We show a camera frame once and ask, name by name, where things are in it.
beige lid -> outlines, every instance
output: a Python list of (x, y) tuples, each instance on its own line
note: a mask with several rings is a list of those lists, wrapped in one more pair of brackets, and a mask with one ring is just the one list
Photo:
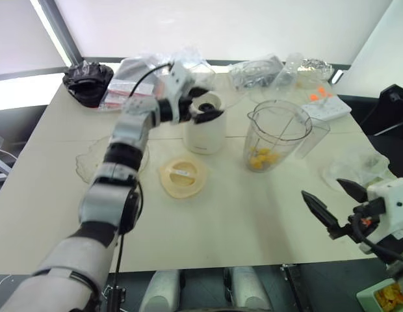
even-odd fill
[(184, 156), (172, 159), (160, 167), (161, 184), (174, 198), (193, 196), (204, 187), (206, 166), (197, 159)]

black object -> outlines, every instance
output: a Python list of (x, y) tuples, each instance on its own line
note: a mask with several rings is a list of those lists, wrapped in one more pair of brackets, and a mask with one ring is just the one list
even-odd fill
[(208, 110), (207, 112), (204, 112), (203, 114), (195, 115), (195, 117), (193, 117), (193, 120), (196, 125), (202, 124), (204, 122), (210, 122), (211, 120), (218, 118), (223, 113), (224, 113), (223, 110), (212, 109)]
[(101, 301), (99, 297), (94, 298), (93, 295), (90, 296), (89, 301), (87, 301), (86, 306), (80, 310), (80, 309), (72, 309), (70, 312), (96, 312), (99, 311)]
[(365, 235), (360, 230), (359, 223), (361, 223), (361, 217), (362, 215), (357, 213), (353, 216), (352, 219), (353, 232), (359, 238), (359, 240), (364, 242), (366, 245), (370, 246), (372, 248), (373, 253), (376, 254), (378, 258), (381, 259), (384, 263), (391, 264), (395, 260), (403, 262), (403, 255), (399, 254), (400, 252), (403, 252), (403, 244), (401, 243), (394, 244), (393, 249), (390, 249), (391, 248), (390, 246), (388, 247), (383, 246), (386, 245), (385, 242), (383, 241), (385, 239), (388, 239), (388, 237), (381, 240), (378, 244), (371, 242), (369, 239), (365, 237)]
[(148, 76), (151, 75), (153, 72), (156, 72), (157, 70), (160, 70), (161, 68), (164, 68), (164, 67), (169, 67), (169, 68), (171, 69), (171, 67), (173, 67), (173, 64), (171, 64), (171, 63), (166, 63), (166, 64), (163, 64), (163, 65), (157, 66), (157, 67), (153, 68), (152, 70), (147, 71), (147, 72), (136, 82), (135, 86), (132, 88), (131, 93), (129, 93), (128, 97), (130, 98), (130, 97), (134, 94), (134, 92), (137, 90), (139, 84), (140, 84), (142, 81), (144, 81), (144, 79), (145, 79), (146, 77), (148, 77)]
[(338, 96), (352, 109), (350, 114), (358, 124), (361, 124), (362, 121), (368, 116), (369, 112), (373, 111), (379, 100), (378, 98), (374, 97)]
[(85, 107), (96, 108), (103, 97), (113, 70), (99, 63), (83, 62), (64, 72), (63, 83), (68, 92)]
[(126, 289), (114, 287), (108, 290), (108, 312), (119, 312), (121, 303), (125, 302)]
[(313, 312), (307, 286), (301, 276), (300, 265), (282, 265), (281, 271), (285, 274), (285, 280), (289, 282), (298, 312)]
[(313, 215), (315, 215), (315, 217), (318, 218), (320, 222), (323, 223), (323, 225), (327, 228), (327, 232), (329, 232), (331, 239), (338, 239), (339, 237), (348, 235), (354, 242), (360, 242), (360, 240), (353, 235), (352, 226), (350, 224), (346, 224), (345, 226), (340, 227), (336, 217), (334, 217), (329, 210), (327, 210), (327, 206), (324, 205), (316, 196), (304, 190), (301, 191), (301, 194), (311, 213), (313, 213)]
[[(346, 187), (350, 189), (351, 183), (350, 181), (347, 183), (343, 181), (342, 186), (343, 185), (346, 185)], [(356, 195), (355, 190), (357, 188), (355, 185), (353, 188), (354, 191), (351, 193)], [(396, 241), (392, 241), (390, 237), (386, 237), (376, 244), (367, 239), (367, 236), (378, 227), (379, 215), (385, 213), (385, 202), (383, 198), (376, 198), (375, 200), (365, 202), (355, 207), (353, 209), (354, 214), (348, 217), (349, 223), (340, 227), (336, 217), (327, 210), (327, 206), (316, 196), (304, 190), (302, 190), (301, 193), (310, 211), (326, 226), (332, 239), (348, 235), (355, 243), (364, 242), (366, 245), (370, 246), (373, 253), (384, 263), (390, 264), (395, 260), (403, 262), (403, 255), (400, 255), (400, 253), (403, 252), (403, 239), (395, 239)], [(367, 219), (366, 222), (363, 222), (367, 217), (372, 217), (370, 222), (368, 222)]]
[(121, 267), (121, 260), (122, 260), (122, 251), (124, 250), (124, 236), (121, 235), (121, 243), (119, 245), (119, 252), (118, 252), (118, 260), (116, 261), (116, 269), (115, 274), (113, 276), (113, 288), (117, 288), (118, 286), (118, 276), (119, 276), (119, 269)]
[(368, 135), (368, 139), (377, 151), (389, 159), (390, 171), (397, 177), (403, 177), (403, 140), (386, 135)]
[(116, 163), (139, 170), (142, 160), (142, 152), (133, 146), (123, 143), (112, 143), (106, 150), (104, 163)]
[(137, 223), (142, 212), (141, 210), (138, 210), (139, 201), (139, 194), (131, 190), (128, 194), (128, 198), (125, 201), (125, 205), (122, 211), (121, 222), (119, 225), (120, 235), (130, 232)]
[(215, 107), (210, 103), (203, 103), (199, 106), (199, 111), (208, 112), (214, 110)]
[[(393, 84), (380, 93), (378, 104), (360, 122), (366, 135), (375, 135), (403, 122), (403, 88)], [(388, 135), (403, 139), (403, 126), (388, 131)]]
[(160, 106), (160, 122), (170, 122), (173, 120), (170, 102), (167, 99), (158, 100)]
[(364, 203), (353, 208), (353, 213), (360, 214), (362, 218), (376, 217), (385, 212), (385, 201), (382, 197), (375, 198), (368, 203)]
[(344, 191), (358, 203), (364, 203), (368, 200), (366, 189), (356, 182), (347, 179), (337, 179), (337, 182), (339, 182)]
[(70, 274), (70, 279), (77, 280), (78, 282), (82, 283), (83, 285), (86, 285), (87, 287), (90, 288), (93, 292), (93, 298), (96, 300), (99, 300), (100, 298), (100, 290), (98, 289), (98, 286), (92, 281), (90, 278), (85, 276), (83, 273), (80, 272), (75, 272), (72, 271)]
[(82, 223), (80, 229), (69, 237), (87, 237), (107, 247), (113, 241), (115, 230), (116, 228), (112, 224), (90, 221)]
[(189, 107), (193, 103), (193, 98), (198, 98), (206, 93), (208, 93), (207, 89), (195, 86), (190, 89), (187, 96), (182, 96), (179, 98), (178, 109), (180, 114), (180, 122), (187, 122), (192, 118)]

white table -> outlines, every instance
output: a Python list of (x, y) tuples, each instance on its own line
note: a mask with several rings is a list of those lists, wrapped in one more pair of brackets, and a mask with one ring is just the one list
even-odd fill
[[(331, 133), (305, 159), (290, 156), (273, 171), (256, 174), (242, 163), (246, 113), (254, 107), (246, 98), (230, 108), (224, 147), (215, 155), (194, 155), (209, 177), (199, 194), (185, 200), (169, 197), (158, 174), (172, 157), (190, 153), (181, 126), (164, 124), (151, 132), (149, 163), (141, 174), (144, 210), (125, 238), (122, 271), (367, 257), (347, 237), (332, 241), (300, 194), (316, 194), (341, 224), (346, 221), (356, 202), (328, 187), (320, 173), (345, 148), (370, 146), (353, 118), (330, 122)], [(80, 106), (60, 87), (0, 193), (0, 274), (30, 273), (78, 228), (88, 185), (75, 172), (75, 157), (110, 135), (117, 117)]]

clear plastic bag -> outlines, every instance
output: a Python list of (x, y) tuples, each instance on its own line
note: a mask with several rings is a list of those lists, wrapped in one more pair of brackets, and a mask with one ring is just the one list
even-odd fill
[(230, 65), (229, 74), (236, 90), (243, 90), (269, 86), (282, 68), (279, 58), (269, 54), (257, 60)]
[(287, 57), (284, 67), (268, 86), (257, 88), (251, 92), (250, 98), (256, 103), (268, 101), (271, 99), (289, 100), (297, 84), (298, 68), (303, 61), (301, 53), (291, 53)]
[[(215, 71), (194, 48), (184, 48), (171, 55), (144, 54), (136, 58), (125, 58), (121, 61), (118, 71), (114, 74), (99, 105), (99, 111), (121, 110), (137, 81), (151, 69), (180, 60), (190, 70), (196, 85), (209, 90), (213, 89)], [(163, 76), (168, 69), (160, 69), (146, 77), (139, 84), (134, 96), (161, 96), (164, 90)]]
[(354, 147), (336, 157), (323, 171), (323, 178), (335, 190), (342, 190), (336, 179), (348, 179), (363, 187), (396, 178), (388, 169), (389, 159), (372, 148)]

white wall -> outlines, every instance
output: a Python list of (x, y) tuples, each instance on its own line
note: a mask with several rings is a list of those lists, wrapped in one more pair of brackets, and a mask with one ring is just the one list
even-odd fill
[(394, 83), (403, 87), (403, 0), (393, 0), (334, 90), (378, 98)]
[(0, 74), (65, 66), (29, 0), (0, 0)]
[(391, 0), (57, 0), (86, 57), (197, 47), (207, 59), (292, 52), (351, 64)]

